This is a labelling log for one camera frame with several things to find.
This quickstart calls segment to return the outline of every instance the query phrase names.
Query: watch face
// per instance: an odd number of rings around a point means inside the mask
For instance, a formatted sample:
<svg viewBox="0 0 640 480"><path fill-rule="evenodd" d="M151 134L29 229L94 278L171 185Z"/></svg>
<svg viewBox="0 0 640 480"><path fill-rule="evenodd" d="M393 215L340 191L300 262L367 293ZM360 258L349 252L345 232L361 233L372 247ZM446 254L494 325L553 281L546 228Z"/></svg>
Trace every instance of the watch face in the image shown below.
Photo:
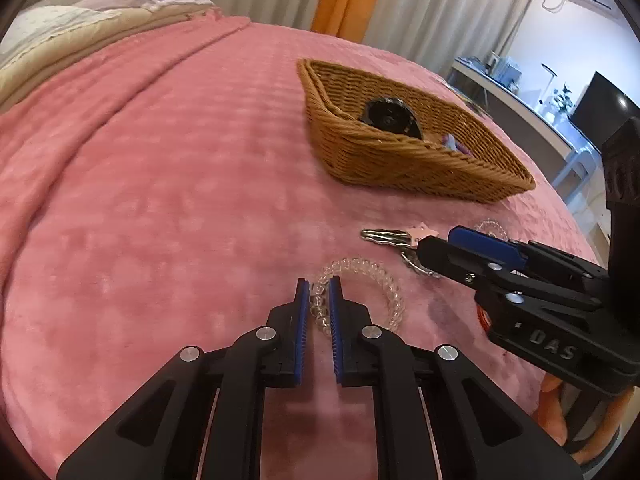
<svg viewBox="0 0 640 480"><path fill-rule="evenodd" d="M397 98L383 97L369 101L360 120L384 132L422 139L413 112Z"/></svg>

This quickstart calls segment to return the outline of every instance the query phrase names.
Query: white desk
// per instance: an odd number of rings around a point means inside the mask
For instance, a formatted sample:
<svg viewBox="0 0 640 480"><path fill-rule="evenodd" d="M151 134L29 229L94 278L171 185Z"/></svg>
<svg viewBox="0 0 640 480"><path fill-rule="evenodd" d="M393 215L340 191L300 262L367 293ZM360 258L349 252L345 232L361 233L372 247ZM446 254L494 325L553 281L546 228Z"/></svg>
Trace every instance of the white desk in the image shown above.
<svg viewBox="0 0 640 480"><path fill-rule="evenodd" d="M529 107L523 100L515 94L509 92L505 87L491 79L486 74L480 72L476 67L466 60L457 57L451 66L452 71L460 72L475 83L479 84L485 91L500 99L511 110L516 112L534 130L536 130L546 142L553 147L559 155L566 161L566 165L558 176L553 180L552 186L556 189L560 183L569 175L571 170L576 170L579 166L584 169L582 177L577 187L565 199L569 203L571 199L582 189L590 179L596 168L602 165L602 160L598 150L580 133L569 121L565 121L557 128L547 122Z"/></svg>

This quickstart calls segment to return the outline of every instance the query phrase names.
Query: pink blanket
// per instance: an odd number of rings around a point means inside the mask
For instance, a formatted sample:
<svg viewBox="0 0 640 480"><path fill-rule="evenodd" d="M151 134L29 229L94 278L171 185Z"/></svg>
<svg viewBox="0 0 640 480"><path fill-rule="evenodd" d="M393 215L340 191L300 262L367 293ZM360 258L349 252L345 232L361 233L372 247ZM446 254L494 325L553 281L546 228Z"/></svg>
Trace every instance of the pink blanket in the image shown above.
<svg viewBox="0 0 640 480"><path fill-rule="evenodd" d="M362 228L497 219L593 258L532 161L532 192L479 205L350 187L306 138L295 61L362 68L459 99L398 56L311 32L204 17L139 34L78 62L0 117L2 395L12 427L50 476L182 346L228 346L345 256L382 262L408 305L399 331L458 346L524 409L539 370L489 343L472 293L419 277ZM383 322L375 285L345 294ZM341 390L311 327L303 386L268 391L262 476L376 477L370 391Z"/></svg>

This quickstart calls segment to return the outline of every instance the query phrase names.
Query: human hand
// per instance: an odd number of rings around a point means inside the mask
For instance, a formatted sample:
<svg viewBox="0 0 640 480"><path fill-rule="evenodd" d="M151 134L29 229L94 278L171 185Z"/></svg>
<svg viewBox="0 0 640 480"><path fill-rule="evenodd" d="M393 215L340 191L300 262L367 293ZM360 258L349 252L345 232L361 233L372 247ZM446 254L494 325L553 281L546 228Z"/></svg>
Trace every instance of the human hand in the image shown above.
<svg viewBox="0 0 640 480"><path fill-rule="evenodd" d="M540 400L534 419L560 446L564 446L567 439L566 421L560 405L562 381L557 377L546 374L540 384ZM620 421L625 415L626 407L633 396L634 389L628 390L615 398L607 407L606 414L598 429L591 435L585 446L572 457L578 464L583 464L596 458L604 451L616 434Z"/></svg>

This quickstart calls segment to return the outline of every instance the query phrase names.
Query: clear beaded bracelet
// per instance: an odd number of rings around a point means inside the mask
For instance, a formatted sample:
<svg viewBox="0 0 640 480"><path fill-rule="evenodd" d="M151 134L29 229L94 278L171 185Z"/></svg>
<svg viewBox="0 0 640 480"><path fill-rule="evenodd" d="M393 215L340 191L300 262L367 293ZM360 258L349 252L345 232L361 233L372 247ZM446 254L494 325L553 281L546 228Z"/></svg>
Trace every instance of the clear beaded bracelet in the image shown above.
<svg viewBox="0 0 640 480"><path fill-rule="evenodd" d="M386 272L380 264L372 263L364 258L344 258L335 260L330 265L322 269L320 275L314 280L309 295L311 315L316 319L316 326L325 336L331 336L331 322L329 309L326 300L327 283L329 280L344 272L354 272L364 274L379 284L385 292L387 298L387 309L389 317L384 327L395 332L402 321L404 313L404 303L396 281Z"/></svg>

